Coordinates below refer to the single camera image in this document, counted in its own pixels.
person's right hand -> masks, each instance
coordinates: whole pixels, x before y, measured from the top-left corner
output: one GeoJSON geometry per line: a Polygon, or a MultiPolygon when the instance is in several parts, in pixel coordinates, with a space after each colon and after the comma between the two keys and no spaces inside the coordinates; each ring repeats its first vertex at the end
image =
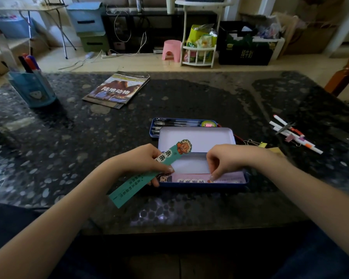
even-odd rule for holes
{"type": "Polygon", "coordinates": [[[207,153],[207,162],[211,180],[214,181],[224,173],[237,171],[244,166],[252,166],[265,149],[249,145],[215,145],[207,153]]]}

purple clip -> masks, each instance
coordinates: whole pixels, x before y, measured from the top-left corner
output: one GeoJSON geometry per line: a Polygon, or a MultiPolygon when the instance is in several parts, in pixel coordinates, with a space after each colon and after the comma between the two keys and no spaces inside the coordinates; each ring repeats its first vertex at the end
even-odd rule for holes
{"type": "Polygon", "coordinates": [[[295,136],[293,136],[292,134],[288,135],[286,139],[284,139],[286,142],[291,142],[293,139],[295,138],[295,136]]]}

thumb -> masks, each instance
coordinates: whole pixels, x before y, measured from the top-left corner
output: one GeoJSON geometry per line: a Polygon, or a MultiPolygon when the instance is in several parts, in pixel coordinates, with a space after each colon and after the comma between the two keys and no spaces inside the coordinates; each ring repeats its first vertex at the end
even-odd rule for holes
{"type": "Polygon", "coordinates": [[[225,173],[225,171],[223,170],[223,168],[221,166],[219,166],[218,168],[215,169],[214,172],[211,173],[210,180],[213,182],[213,181],[219,179],[224,173],[225,173]]]}
{"type": "Polygon", "coordinates": [[[157,172],[164,172],[164,173],[168,173],[171,174],[174,172],[174,169],[172,166],[170,165],[166,165],[164,163],[160,163],[156,160],[153,159],[153,161],[151,162],[151,166],[150,166],[150,171],[157,171],[157,172]]]}

pen holder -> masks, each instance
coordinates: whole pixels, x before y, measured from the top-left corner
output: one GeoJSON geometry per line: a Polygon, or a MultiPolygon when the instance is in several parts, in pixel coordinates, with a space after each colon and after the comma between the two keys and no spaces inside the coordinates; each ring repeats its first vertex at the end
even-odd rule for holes
{"type": "Polygon", "coordinates": [[[9,72],[8,80],[31,108],[44,107],[56,100],[56,94],[40,71],[9,72]]]}

person's left hand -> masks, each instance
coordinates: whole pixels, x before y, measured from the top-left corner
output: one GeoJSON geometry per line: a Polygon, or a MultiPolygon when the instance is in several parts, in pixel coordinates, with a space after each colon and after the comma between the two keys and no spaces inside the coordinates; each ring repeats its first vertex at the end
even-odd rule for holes
{"type": "MultiPolygon", "coordinates": [[[[162,152],[151,144],[139,146],[133,150],[115,156],[119,159],[122,173],[142,173],[154,171],[158,173],[171,174],[174,172],[172,166],[160,163],[155,160],[162,152]]],[[[159,187],[158,180],[154,178],[151,183],[159,187]]]]}

